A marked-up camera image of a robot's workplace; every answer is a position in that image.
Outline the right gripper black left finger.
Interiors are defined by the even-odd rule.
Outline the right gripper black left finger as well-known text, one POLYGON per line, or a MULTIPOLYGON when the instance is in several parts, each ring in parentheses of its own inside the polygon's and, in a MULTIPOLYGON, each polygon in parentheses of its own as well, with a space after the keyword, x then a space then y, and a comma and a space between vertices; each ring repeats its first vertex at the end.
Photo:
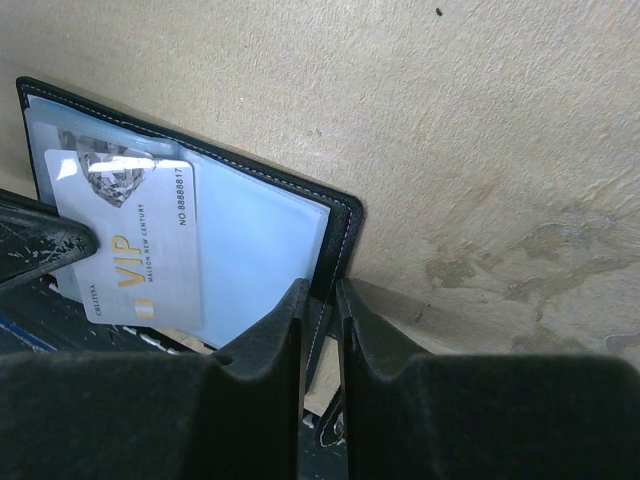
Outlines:
POLYGON ((1 359, 5 479, 293 479, 308 284, 211 355, 1 359))

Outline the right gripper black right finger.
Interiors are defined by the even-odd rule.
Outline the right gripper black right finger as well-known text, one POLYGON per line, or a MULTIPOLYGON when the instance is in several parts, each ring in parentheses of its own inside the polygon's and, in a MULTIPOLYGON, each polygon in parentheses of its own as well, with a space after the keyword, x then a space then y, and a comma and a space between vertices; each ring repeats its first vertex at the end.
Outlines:
POLYGON ((616 357, 435 355, 336 288, 353 479, 635 479, 639 374, 616 357))

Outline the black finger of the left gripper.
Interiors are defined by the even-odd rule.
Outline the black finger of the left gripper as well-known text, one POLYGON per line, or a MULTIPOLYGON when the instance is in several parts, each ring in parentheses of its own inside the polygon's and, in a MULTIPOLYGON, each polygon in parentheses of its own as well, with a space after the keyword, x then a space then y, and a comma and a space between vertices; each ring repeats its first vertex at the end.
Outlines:
POLYGON ((43 202, 1 191, 1 291, 94 255, 96 234, 43 202))

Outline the credit card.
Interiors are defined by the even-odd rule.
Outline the credit card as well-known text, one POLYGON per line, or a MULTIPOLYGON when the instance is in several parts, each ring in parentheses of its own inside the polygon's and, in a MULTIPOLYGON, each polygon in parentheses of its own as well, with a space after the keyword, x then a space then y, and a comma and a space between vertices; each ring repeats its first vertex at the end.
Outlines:
POLYGON ((138 150, 133 147, 123 146, 88 134, 72 131, 70 129, 58 128, 56 133, 57 141, 51 142, 48 147, 43 148, 43 151, 73 151, 79 158, 86 155, 97 156, 99 159, 114 156, 148 159, 153 158, 153 155, 148 152, 138 150))

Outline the black leather card holder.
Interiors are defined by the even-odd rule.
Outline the black leather card holder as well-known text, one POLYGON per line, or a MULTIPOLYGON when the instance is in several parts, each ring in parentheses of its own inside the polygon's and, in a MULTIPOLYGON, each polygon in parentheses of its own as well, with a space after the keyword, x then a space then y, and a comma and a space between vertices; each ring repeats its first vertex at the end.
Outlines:
MULTIPOLYGON (((21 77, 16 86, 38 196, 57 212, 43 148, 57 141, 58 128, 192 166, 204 323, 172 329, 223 347, 271 312, 294 281, 309 283, 307 387, 324 343, 333 288, 356 242, 361 202, 39 80, 21 77)), ((54 276, 65 297, 82 303, 73 265, 54 276)))

